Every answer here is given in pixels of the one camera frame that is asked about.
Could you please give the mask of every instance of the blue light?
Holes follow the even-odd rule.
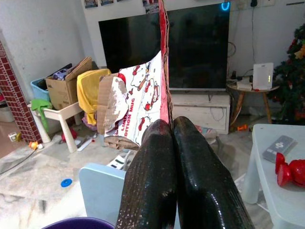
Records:
[[[221,9],[223,11],[227,11],[230,9],[230,2],[224,2],[224,3],[221,3]]]

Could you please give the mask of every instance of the black television screen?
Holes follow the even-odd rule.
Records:
[[[171,89],[225,89],[230,9],[222,4],[168,11]],[[159,14],[99,22],[111,72],[150,61],[160,50]]]

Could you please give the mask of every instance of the white plastic table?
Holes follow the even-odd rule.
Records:
[[[257,202],[260,184],[268,205],[274,229],[305,228],[305,188],[288,184],[279,187],[275,164],[263,158],[262,153],[281,135],[297,141],[286,156],[286,162],[305,159],[305,126],[258,124],[253,129],[253,147],[248,171],[244,178],[242,198]]]
[[[39,130],[43,143],[50,142],[51,140],[50,140],[47,132],[45,131],[45,129],[41,123],[41,120],[39,119],[40,114],[38,113],[38,111],[32,111],[31,104],[29,104],[28,107],[30,108],[30,111],[32,112],[34,121],[37,125],[37,128]],[[65,135],[68,149],[69,149],[70,153],[75,152],[77,150],[77,146],[74,142],[74,139],[72,137],[72,134],[68,127],[66,119],[74,116],[75,124],[76,125],[81,124],[81,118],[79,116],[79,113],[82,112],[82,109],[80,108],[78,102],[71,104],[59,111],[52,110],[52,109],[43,109],[43,111],[44,111],[44,115],[46,116],[46,118],[58,120],[61,123],[61,128]]]

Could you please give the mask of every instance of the white tv cabinet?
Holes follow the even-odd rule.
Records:
[[[195,125],[213,128],[220,134],[228,134],[230,95],[227,92],[171,91],[171,94],[173,118],[185,116]]]

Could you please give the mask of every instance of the blue bottle cap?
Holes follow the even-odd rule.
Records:
[[[72,180],[71,180],[71,179],[64,179],[64,180],[61,182],[61,186],[62,186],[62,187],[67,187],[67,186],[69,186],[70,184],[72,184]]]

